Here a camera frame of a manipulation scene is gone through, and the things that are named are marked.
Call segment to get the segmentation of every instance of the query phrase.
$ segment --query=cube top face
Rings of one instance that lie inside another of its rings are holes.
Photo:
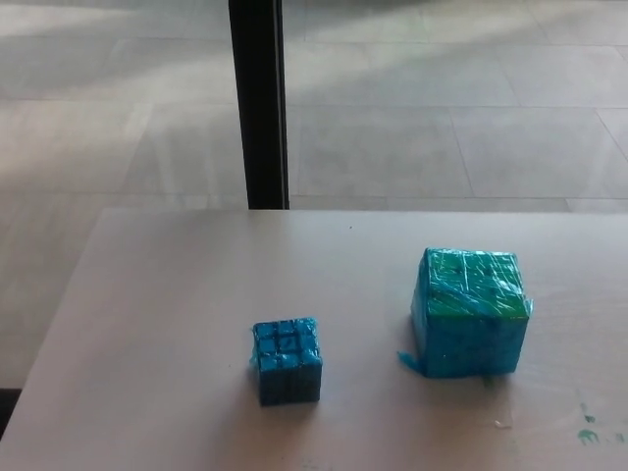
[[[529,318],[515,254],[428,248],[424,257],[428,316]]]
[[[253,336],[260,373],[323,364],[315,319],[255,324]]]

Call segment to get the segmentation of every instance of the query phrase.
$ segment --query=cube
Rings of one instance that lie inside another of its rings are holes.
[[[428,248],[411,311],[426,377],[503,375],[517,367],[532,301],[513,253]]]
[[[253,338],[262,406],[320,399],[323,360],[315,319],[255,324]]]

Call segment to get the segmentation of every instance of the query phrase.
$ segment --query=plastic wrap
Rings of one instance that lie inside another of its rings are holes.
[[[428,248],[412,299],[419,358],[401,360],[431,378],[511,373],[531,313],[516,255]]]
[[[255,324],[253,339],[262,405],[319,400],[323,360],[315,319]]]

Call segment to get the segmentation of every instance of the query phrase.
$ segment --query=green paint spot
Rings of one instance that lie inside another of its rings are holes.
[[[598,434],[596,434],[593,430],[588,429],[582,429],[578,432],[578,438],[580,439],[580,442],[582,442],[582,445],[598,444],[600,442]]]
[[[595,424],[596,418],[593,415],[589,415],[587,412],[587,404],[584,402],[580,402],[580,409],[582,409],[582,414],[585,416],[585,420],[588,424]]]
[[[492,390],[495,388],[495,380],[493,379],[492,376],[483,376],[482,384],[487,390]]]

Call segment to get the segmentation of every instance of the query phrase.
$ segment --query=floor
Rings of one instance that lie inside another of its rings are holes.
[[[284,20],[293,208],[628,211],[628,2]],[[245,202],[227,0],[0,0],[0,388],[103,208]]]

